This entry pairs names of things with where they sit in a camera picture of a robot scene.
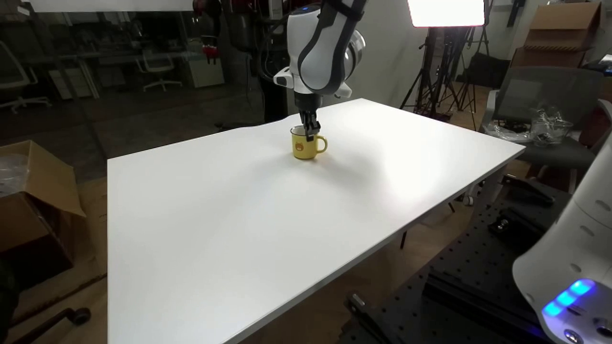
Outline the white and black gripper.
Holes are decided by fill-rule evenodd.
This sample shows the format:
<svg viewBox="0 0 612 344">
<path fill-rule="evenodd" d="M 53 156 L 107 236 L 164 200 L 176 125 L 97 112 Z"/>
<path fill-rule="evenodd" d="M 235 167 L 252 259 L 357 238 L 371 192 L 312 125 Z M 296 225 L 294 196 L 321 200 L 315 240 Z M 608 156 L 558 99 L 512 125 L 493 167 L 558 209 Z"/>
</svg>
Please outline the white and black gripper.
<svg viewBox="0 0 612 344">
<path fill-rule="evenodd" d="M 317 133 L 317 108 L 321 104 L 323 91 L 310 89 L 291 66 L 277 70 L 273 74 L 273 83 L 292 91 L 300 120 L 308 123 L 306 139 L 312 141 Z"/>
</svg>

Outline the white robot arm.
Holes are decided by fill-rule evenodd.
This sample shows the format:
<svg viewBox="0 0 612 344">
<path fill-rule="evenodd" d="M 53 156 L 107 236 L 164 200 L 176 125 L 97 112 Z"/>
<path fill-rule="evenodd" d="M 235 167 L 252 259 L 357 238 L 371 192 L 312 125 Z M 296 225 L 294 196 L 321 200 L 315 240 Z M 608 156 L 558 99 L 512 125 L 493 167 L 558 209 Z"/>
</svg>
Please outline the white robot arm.
<svg viewBox="0 0 612 344">
<path fill-rule="evenodd" d="M 313 139 L 321 123 L 323 95 L 348 99 L 348 77 L 357 68 L 365 37 L 357 30 L 367 0 L 321 0 L 296 7 L 287 16 L 289 64 L 273 74 L 273 83 L 294 93 L 302 129 Z"/>
</svg>

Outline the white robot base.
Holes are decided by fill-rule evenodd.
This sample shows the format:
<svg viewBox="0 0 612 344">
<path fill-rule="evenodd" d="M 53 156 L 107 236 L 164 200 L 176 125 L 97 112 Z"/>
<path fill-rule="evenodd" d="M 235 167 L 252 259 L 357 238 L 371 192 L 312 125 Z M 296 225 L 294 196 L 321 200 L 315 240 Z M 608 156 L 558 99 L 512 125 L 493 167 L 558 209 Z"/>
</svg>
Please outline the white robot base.
<svg viewBox="0 0 612 344">
<path fill-rule="evenodd" d="M 612 344 L 612 137 L 512 278 L 554 344 Z"/>
</svg>

